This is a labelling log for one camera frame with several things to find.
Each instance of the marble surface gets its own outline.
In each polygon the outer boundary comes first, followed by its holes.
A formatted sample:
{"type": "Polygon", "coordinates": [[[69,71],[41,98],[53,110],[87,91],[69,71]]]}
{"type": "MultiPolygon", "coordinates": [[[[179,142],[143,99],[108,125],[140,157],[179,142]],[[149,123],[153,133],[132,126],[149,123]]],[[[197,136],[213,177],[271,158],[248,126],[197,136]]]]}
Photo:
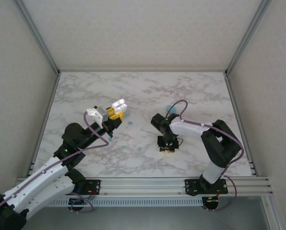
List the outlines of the marble surface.
{"type": "MultiPolygon", "coordinates": [[[[64,72],[50,111],[34,170],[40,168],[61,145],[64,128],[72,122],[85,127],[83,113],[95,105],[107,108],[124,98],[130,115],[114,131],[110,145],[85,152],[76,168],[86,177],[182,177],[199,176],[209,157],[199,139],[184,138],[175,153],[159,152],[157,131],[151,124],[167,105],[186,99],[184,117],[215,122],[222,119],[240,139],[222,73],[192,72],[64,72]]],[[[184,104],[176,106],[180,113],[184,104]]],[[[227,175],[251,176],[246,155],[232,164],[227,175]]]]}

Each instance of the blue dot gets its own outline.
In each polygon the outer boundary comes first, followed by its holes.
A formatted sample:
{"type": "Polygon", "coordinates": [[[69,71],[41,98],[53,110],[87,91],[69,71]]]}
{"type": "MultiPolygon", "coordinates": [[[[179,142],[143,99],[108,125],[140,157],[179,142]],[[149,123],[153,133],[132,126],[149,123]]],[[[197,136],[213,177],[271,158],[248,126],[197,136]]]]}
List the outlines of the blue dot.
{"type": "MultiPolygon", "coordinates": [[[[166,106],[166,111],[168,112],[171,107],[171,105],[166,106]]],[[[170,114],[175,114],[176,112],[177,109],[175,107],[170,110],[170,114]]]]}

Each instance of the small object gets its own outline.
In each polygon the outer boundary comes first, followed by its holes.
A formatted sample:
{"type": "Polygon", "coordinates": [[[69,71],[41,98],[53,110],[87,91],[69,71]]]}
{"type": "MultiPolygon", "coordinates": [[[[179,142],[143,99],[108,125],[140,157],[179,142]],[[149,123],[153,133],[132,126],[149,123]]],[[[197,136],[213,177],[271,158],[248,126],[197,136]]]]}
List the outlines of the small object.
{"type": "Polygon", "coordinates": [[[119,113],[121,111],[123,111],[123,112],[126,111],[127,107],[128,107],[128,105],[125,104],[125,100],[124,99],[120,99],[120,100],[118,100],[118,101],[116,101],[116,102],[114,102],[112,104],[112,108],[114,108],[114,113],[115,114],[117,114],[117,113],[119,113]]]}
{"type": "MultiPolygon", "coordinates": [[[[172,107],[171,105],[166,106],[166,112],[168,112],[171,107],[172,107]]],[[[177,109],[174,107],[170,110],[170,114],[175,114],[175,113],[177,113],[177,109]]]]}

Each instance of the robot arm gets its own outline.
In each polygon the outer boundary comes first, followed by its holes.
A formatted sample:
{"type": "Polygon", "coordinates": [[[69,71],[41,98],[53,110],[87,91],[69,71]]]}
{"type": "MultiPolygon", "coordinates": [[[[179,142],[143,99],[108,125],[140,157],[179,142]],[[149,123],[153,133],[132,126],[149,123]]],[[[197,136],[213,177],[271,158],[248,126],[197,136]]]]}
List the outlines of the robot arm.
{"type": "Polygon", "coordinates": [[[72,191],[80,191],[85,177],[74,167],[84,158],[85,148],[107,133],[113,137],[113,130],[123,121],[126,104],[121,99],[104,110],[101,107],[87,109],[95,120],[88,127],[71,123],[62,135],[63,144],[39,170],[25,181],[0,194],[0,230],[20,230],[26,221],[50,201],[72,191]]]}
{"type": "Polygon", "coordinates": [[[227,124],[222,120],[217,120],[212,124],[206,123],[201,126],[185,122],[185,120],[181,120],[177,114],[171,114],[167,118],[156,114],[153,116],[151,124],[163,134],[163,136],[158,136],[160,151],[174,152],[175,149],[178,149],[178,135],[202,140],[211,160],[199,179],[199,186],[206,193],[214,187],[229,162],[240,151],[240,147],[235,141],[214,129],[204,126],[213,126],[237,139],[227,124]]]}

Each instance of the white wall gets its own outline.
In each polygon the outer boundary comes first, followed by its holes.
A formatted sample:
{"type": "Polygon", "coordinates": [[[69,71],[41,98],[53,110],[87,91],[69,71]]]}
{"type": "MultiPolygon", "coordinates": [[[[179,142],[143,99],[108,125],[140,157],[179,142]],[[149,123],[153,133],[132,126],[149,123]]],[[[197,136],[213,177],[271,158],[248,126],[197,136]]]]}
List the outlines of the white wall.
{"type": "Polygon", "coordinates": [[[25,176],[55,76],[10,0],[0,0],[0,192],[25,176]]]}
{"type": "Polygon", "coordinates": [[[59,69],[224,70],[261,0],[24,0],[59,69]]]}
{"type": "Polygon", "coordinates": [[[274,0],[230,76],[253,158],[286,220],[286,0],[274,0]]]}

